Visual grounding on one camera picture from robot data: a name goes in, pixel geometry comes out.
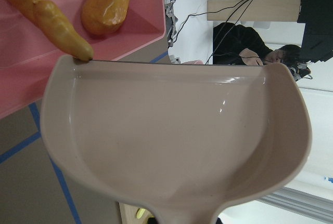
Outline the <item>beige plastic dustpan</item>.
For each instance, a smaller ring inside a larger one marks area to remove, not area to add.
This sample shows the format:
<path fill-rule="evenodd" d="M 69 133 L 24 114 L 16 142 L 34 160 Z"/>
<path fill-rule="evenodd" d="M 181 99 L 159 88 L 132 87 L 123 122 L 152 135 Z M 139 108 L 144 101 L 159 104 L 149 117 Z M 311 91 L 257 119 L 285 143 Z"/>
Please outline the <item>beige plastic dustpan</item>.
<path fill-rule="evenodd" d="M 78 183 L 159 223 L 215 223 L 300 172 L 312 132 L 287 67 L 58 59 L 45 147 Z"/>

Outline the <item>pink plastic bin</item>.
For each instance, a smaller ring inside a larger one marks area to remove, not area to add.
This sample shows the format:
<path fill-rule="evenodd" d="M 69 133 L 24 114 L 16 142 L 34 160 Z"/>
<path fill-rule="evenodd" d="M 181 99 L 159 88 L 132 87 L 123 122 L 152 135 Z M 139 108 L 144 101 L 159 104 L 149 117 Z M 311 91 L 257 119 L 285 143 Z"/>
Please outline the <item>pink plastic bin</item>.
<path fill-rule="evenodd" d="M 114 33 L 81 22 L 85 0 L 1 0 L 1 117 L 40 99 L 59 56 L 119 60 L 165 34 L 163 0 L 130 0 Z"/>

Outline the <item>person in black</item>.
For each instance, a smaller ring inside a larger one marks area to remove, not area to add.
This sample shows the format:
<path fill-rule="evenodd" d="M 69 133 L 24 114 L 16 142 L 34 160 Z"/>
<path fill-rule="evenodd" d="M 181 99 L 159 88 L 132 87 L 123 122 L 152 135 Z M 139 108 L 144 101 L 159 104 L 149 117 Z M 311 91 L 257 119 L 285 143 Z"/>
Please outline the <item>person in black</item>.
<path fill-rule="evenodd" d="M 213 64 L 255 66 L 282 63 L 298 81 L 311 74 L 307 63 L 300 59 L 300 52 L 301 48 L 292 44 L 272 50 L 255 29 L 241 24 L 223 22 L 213 28 Z"/>

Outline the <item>yellow lemon slices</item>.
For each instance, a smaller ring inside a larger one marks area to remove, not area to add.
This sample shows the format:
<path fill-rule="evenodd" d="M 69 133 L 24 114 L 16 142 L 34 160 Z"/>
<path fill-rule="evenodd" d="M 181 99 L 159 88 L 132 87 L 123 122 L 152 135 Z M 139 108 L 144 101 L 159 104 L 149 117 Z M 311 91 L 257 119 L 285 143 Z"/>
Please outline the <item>yellow lemon slices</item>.
<path fill-rule="evenodd" d="M 145 211 L 146 211 L 146 209 L 144 209 L 144 208 L 138 208 L 136 215 L 135 215 L 136 219 L 141 219 L 143 217 Z"/>

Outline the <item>bamboo cutting board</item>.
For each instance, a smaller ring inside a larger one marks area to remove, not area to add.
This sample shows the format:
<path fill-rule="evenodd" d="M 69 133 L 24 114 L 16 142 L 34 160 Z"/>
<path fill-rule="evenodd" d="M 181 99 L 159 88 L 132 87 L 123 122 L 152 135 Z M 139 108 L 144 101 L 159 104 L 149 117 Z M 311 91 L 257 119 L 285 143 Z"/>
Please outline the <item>bamboo cutting board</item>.
<path fill-rule="evenodd" d="M 136 219 L 135 215 L 139 207 L 127 205 L 124 203 L 119 203 L 119 208 L 120 208 L 122 223 L 143 224 L 147 223 L 149 218 L 154 217 L 154 215 L 150 211 L 146 210 L 141 219 Z"/>

